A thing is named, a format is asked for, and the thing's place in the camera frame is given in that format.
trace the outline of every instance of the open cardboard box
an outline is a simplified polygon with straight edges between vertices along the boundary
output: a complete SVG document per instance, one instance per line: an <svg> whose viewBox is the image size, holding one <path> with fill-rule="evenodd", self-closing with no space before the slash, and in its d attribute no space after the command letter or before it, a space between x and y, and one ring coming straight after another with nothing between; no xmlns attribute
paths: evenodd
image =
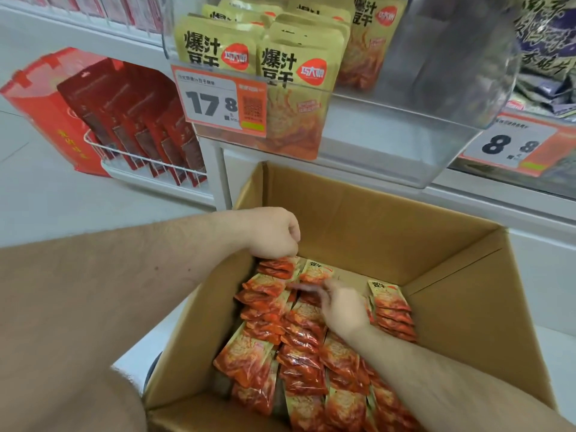
<svg viewBox="0 0 576 432"><path fill-rule="evenodd" d="M362 292L366 276L401 285L418 344L555 407L504 227L271 163L257 167L235 209L257 206L292 211L299 255L340 268ZM288 429L207 392L238 315L233 296L254 267L248 252L231 255L189 301L144 395L153 423L177 432Z"/></svg>

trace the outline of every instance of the shelf label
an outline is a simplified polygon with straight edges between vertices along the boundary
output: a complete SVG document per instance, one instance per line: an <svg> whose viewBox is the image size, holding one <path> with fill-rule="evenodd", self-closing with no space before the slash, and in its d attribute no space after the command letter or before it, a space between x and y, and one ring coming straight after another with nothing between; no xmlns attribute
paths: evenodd
<svg viewBox="0 0 576 432"><path fill-rule="evenodd" d="M266 137L266 83L172 65L186 120Z"/></svg>
<svg viewBox="0 0 576 432"><path fill-rule="evenodd" d="M460 157L537 177L575 147L574 127L501 113Z"/></svg>

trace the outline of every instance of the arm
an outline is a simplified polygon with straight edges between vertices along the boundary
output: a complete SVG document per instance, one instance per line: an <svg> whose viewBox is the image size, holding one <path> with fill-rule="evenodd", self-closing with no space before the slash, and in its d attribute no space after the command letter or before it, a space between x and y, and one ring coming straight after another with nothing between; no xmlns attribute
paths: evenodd
<svg viewBox="0 0 576 432"><path fill-rule="evenodd" d="M0 429L73 397L228 255L273 259L298 241L293 214L257 208L0 249Z"/></svg>
<svg viewBox="0 0 576 432"><path fill-rule="evenodd" d="M576 427L512 385L372 327L358 293L327 282L328 326L393 387L430 432L574 432Z"/></svg>

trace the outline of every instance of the hand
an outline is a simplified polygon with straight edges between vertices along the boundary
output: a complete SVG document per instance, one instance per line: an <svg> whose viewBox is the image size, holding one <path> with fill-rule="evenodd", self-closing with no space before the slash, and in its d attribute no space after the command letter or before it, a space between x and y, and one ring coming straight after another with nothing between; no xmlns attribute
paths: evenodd
<svg viewBox="0 0 576 432"><path fill-rule="evenodd" d="M330 292L329 297L326 293L320 294L324 320L331 330L350 344L358 329L370 326L362 296L336 279L327 279L324 285Z"/></svg>
<svg viewBox="0 0 576 432"><path fill-rule="evenodd" d="M300 228L292 212L281 207L258 207L237 211L241 217L249 252L263 259L298 253Z"/></svg>

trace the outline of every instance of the floor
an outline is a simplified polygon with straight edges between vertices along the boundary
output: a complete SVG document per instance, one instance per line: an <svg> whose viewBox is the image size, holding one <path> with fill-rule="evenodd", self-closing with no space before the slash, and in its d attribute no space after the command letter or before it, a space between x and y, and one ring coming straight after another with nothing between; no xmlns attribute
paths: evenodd
<svg viewBox="0 0 576 432"><path fill-rule="evenodd" d="M145 224L209 209L75 172L21 117L0 111L0 246ZM183 304L115 365L142 389ZM576 424L576 337L537 326L560 413Z"/></svg>

